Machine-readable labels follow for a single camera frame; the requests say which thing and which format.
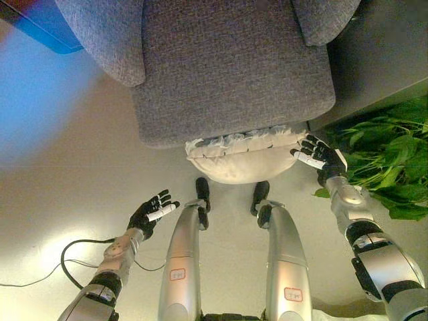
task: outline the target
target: silver robot leg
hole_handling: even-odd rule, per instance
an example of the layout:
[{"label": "silver robot leg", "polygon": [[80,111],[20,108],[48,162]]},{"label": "silver robot leg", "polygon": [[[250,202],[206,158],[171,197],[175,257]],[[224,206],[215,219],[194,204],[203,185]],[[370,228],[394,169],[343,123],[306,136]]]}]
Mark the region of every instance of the silver robot leg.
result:
[{"label": "silver robot leg", "polygon": [[199,230],[207,228],[205,204],[186,204],[175,226],[160,290],[159,321],[200,320]]},{"label": "silver robot leg", "polygon": [[265,318],[311,321],[308,264],[299,233],[284,205],[262,201],[259,226],[269,231]]}]

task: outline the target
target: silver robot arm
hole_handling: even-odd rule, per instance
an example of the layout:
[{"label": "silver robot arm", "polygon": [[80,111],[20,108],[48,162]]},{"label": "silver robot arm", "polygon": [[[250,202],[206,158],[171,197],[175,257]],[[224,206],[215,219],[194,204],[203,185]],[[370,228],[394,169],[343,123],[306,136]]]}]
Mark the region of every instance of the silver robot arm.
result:
[{"label": "silver robot arm", "polygon": [[58,321],[117,321],[119,315],[114,307],[128,281],[138,246],[144,240],[142,230],[134,227],[117,237],[104,252],[104,260],[92,281],[80,290]]},{"label": "silver robot arm", "polygon": [[357,191],[344,177],[327,179],[338,228],[355,258],[352,264],[369,299],[383,302],[389,320],[428,319],[428,290],[417,263],[373,220],[368,192]]},{"label": "silver robot arm", "polygon": [[117,237],[104,251],[104,259],[91,282],[64,310],[58,321],[117,321],[114,307],[119,293],[128,282],[139,245],[150,238],[156,221],[179,206],[168,201],[163,191],[143,203],[131,217],[126,233]]}]

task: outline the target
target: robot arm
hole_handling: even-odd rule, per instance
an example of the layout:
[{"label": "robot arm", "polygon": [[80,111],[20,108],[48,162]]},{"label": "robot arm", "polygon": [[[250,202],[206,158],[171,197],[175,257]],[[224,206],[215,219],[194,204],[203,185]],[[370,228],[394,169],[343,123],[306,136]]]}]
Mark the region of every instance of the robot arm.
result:
[{"label": "robot arm", "polygon": [[168,201],[171,196],[163,191],[143,203],[130,218],[126,233],[117,237],[104,252],[91,282],[81,289],[76,299],[66,308],[58,321],[117,321],[116,301],[126,285],[129,270],[134,263],[138,246],[150,238],[153,227],[164,215],[172,212],[179,202]]},{"label": "robot arm", "polygon": [[352,247],[355,274],[368,298],[383,302],[391,321],[426,320],[428,290],[419,266],[376,224],[367,206],[370,195],[349,184],[340,151],[308,135],[292,154],[318,168],[318,181],[330,193],[331,209]]}]

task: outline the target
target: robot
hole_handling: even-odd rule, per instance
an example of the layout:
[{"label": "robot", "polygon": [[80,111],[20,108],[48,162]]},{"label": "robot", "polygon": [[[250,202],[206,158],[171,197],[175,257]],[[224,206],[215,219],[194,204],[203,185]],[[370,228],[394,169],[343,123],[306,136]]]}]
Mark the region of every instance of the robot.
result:
[{"label": "robot", "polygon": [[[331,210],[339,231],[354,252],[352,264],[367,297],[383,302],[391,321],[426,321],[428,290],[423,274],[411,259],[374,221],[368,210],[370,197],[346,179],[347,164],[333,150],[308,135],[300,150],[291,153],[318,169],[318,182],[330,193]],[[256,185],[251,213],[260,228],[269,232],[266,308],[261,319],[237,314],[207,314],[201,311],[199,279],[199,231],[209,226],[209,186],[196,182],[197,199],[185,205],[177,221],[167,253],[158,306],[159,321],[267,320],[310,321],[312,304],[308,265],[296,226],[283,204],[268,200],[269,183]],[[143,203],[130,218],[123,236],[104,252],[92,281],[66,308],[59,321],[117,321],[114,310],[126,285],[138,246],[148,239],[156,222],[179,206],[163,191]]]}]

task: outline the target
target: green plant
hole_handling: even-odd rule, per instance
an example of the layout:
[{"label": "green plant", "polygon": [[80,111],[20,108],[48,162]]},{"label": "green plant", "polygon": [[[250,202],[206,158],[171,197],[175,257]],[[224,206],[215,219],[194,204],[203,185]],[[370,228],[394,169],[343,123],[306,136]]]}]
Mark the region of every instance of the green plant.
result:
[{"label": "green plant", "polygon": [[[350,183],[367,188],[392,219],[418,221],[428,214],[426,96],[327,135],[333,147],[345,151]],[[315,196],[328,197],[328,192],[320,189]]]}]

